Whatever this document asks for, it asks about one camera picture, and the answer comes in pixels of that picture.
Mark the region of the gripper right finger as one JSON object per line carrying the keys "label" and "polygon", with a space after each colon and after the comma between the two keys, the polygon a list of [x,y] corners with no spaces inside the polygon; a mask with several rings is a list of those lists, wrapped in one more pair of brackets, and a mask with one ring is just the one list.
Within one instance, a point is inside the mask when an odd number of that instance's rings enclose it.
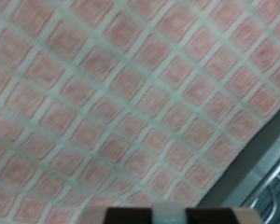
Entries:
{"label": "gripper right finger", "polygon": [[264,224],[251,208],[187,208],[188,224]]}

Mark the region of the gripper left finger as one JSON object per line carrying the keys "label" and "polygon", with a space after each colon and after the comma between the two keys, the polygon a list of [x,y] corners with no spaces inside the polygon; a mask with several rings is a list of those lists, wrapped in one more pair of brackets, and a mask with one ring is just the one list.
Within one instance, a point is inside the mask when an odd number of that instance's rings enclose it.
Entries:
{"label": "gripper left finger", "polygon": [[89,207],[78,224],[152,224],[150,208]]}

